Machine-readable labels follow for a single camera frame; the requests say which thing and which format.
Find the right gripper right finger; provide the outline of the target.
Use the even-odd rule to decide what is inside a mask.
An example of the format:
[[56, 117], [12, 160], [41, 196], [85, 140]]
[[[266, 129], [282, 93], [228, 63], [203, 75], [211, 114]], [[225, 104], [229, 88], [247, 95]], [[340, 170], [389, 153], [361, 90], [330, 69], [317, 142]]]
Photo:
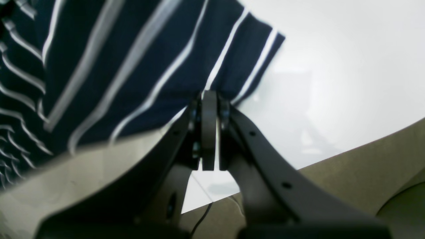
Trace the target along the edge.
[[235, 179], [246, 227], [239, 239], [390, 239], [378, 219], [345, 204], [294, 169], [257, 126], [219, 97], [219, 168]]

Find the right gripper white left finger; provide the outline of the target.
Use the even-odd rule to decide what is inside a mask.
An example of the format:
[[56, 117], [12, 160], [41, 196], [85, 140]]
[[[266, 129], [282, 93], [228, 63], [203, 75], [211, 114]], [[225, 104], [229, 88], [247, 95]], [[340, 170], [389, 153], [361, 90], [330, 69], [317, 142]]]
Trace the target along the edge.
[[190, 102], [134, 167], [41, 223], [37, 239], [191, 239], [179, 227], [188, 180], [214, 169], [217, 93]]

